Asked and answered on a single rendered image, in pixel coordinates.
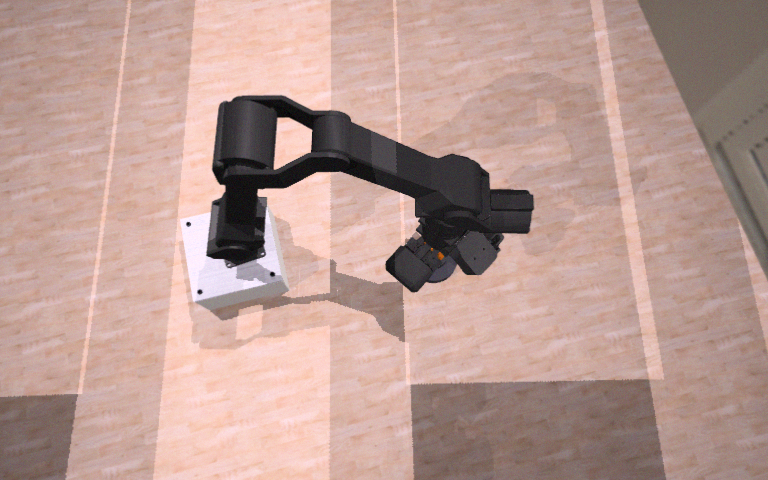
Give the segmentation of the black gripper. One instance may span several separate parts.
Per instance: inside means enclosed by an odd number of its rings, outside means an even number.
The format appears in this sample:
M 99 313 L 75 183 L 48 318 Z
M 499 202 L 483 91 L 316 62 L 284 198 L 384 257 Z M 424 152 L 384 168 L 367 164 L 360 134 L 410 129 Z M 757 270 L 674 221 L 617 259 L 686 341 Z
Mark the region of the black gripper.
M 466 230 L 457 236 L 446 238 L 433 233 L 426 218 L 419 218 L 418 222 L 420 225 L 416 231 L 422 235 L 419 240 L 411 237 L 404 246 L 400 245 L 385 264 L 386 271 L 411 292 L 418 292 L 443 263 L 437 256 L 439 250 L 446 245 L 450 248 Z

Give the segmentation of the dark grey round pedestal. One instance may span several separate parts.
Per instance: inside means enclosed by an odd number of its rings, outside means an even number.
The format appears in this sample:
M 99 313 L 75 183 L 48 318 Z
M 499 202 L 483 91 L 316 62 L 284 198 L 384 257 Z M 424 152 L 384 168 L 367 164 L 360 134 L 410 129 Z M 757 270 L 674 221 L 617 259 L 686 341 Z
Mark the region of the dark grey round pedestal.
M 444 256 L 440 261 L 443 263 L 437 268 L 437 270 L 432 274 L 432 276 L 428 279 L 428 283 L 439 283 L 447 278 L 449 278 L 452 273 L 454 272 L 457 263 L 453 260 L 453 258 L 448 254 L 446 257 Z

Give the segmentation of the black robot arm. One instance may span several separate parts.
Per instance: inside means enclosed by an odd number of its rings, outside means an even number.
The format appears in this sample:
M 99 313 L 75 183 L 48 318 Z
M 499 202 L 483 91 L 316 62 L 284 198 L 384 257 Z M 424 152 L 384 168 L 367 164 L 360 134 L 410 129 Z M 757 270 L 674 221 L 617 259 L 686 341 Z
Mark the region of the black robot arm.
M 278 118 L 311 129 L 312 143 L 311 153 L 274 169 Z M 268 198 L 258 189 L 288 188 L 317 172 L 343 172 L 414 198 L 415 217 L 438 236 L 466 229 L 439 250 L 466 275 L 481 275 L 496 260 L 502 233 L 529 233 L 534 209 L 527 190 L 490 189 L 489 173 L 468 157 L 428 156 L 343 112 L 313 111 L 282 94 L 219 104 L 211 170 L 226 192 L 211 202 L 206 256 L 228 268 L 266 256 Z

